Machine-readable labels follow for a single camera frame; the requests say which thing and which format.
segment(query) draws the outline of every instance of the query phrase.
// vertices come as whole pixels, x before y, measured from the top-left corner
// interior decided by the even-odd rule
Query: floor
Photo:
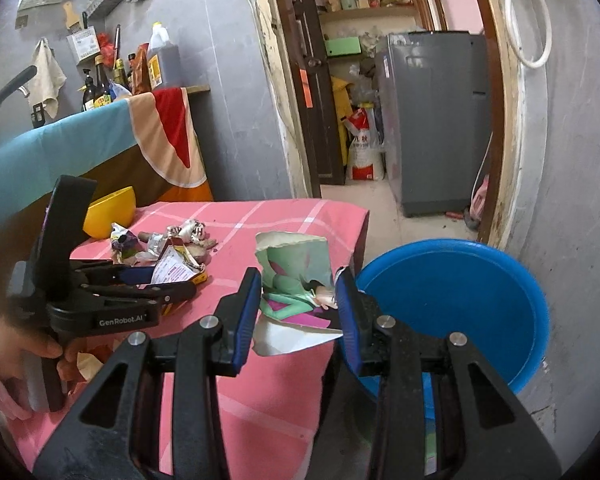
[[[444,215],[404,218],[387,180],[322,186],[322,197],[369,209],[365,264],[395,247],[425,238],[475,240],[464,221]],[[356,429],[354,413],[373,417],[374,406],[361,393],[356,378],[341,368],[324,423],[316,438],[306,480],[364,480],[370,444]]]
[[[444,215],[405,218],[396,205],[388,180],[349,180],[346,186],[321,186],[322,197],[369,209],[365,265],[374,258],[410,242],[427,238],[475,240],[462,220]]]

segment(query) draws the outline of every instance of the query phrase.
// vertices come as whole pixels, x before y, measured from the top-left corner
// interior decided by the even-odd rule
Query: dark wooden door
[[[314,0],[277,0],[300,110],[307,158],[321,184],[344,184],[331,75]]]

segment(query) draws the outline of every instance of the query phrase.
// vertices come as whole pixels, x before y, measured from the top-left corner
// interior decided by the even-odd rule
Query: metal bolt
[[[453,346],[464,346],[469,341],[462,332],[452,332],[449,335],[449,341]]]
[[[218,323],[220,323],[220,320],[216,316],[213,316],[212,314],[200,319],[200,326],[202,328],[214,328],[214,327],[218,326]]]
[[[395,319],[391,316],[383,314],[382,316],[378,316],[376,323],[380,328],[393,328],[395,326]]]
[[[129,341],[131,346],[138,346],[144,343],[146,334],[144,332],[132,332],[126,340]]]

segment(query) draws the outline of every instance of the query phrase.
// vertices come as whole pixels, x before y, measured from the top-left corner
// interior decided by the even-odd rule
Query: blue plastic basin
[[[549,339],[549,312],[536,280],[516,260],[467,240],[424,240],[369,263],[356,283],[384,314],[416,332],[463,332],[518,393],[538,370]],[[378,395],[378,377],[359,378]],[[427,418],[434,417],[428,376]]]

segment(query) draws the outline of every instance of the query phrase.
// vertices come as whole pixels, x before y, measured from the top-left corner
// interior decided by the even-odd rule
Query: dish rag
[[[29,106],[33,108],[33,105],[42,103],[46,113],[53,119],[58,113],[58,92],[66,81],[66,76],[46,38],[41,38],[36,45],[31,64],[36,66],[38,73],[27,85],[30,92]]]

